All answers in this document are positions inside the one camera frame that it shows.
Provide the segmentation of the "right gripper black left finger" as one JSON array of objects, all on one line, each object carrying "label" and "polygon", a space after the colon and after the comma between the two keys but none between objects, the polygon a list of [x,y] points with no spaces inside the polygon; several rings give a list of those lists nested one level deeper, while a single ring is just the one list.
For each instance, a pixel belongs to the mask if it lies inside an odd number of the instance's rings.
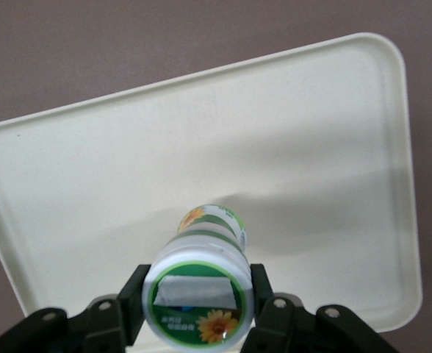
[{"label": "right gripper black left finger", "polygon": [[117,295],[98,297],[78,315],[38,310],[0,335],[0,352],[125,352],[144,322],[142,290],[150,265],[139,265]]}]

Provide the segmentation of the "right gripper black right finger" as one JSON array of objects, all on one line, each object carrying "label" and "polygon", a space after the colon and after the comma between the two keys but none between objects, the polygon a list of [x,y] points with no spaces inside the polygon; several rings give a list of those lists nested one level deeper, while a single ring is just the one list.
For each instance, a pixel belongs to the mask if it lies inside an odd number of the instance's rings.
[{"label": "right gripper black right finger", "polygon": [[255,326],[244,352],[396,352],[352,310],[338,304],[311,314],[299,297],[275,293],[262,264],[251,265]]}]

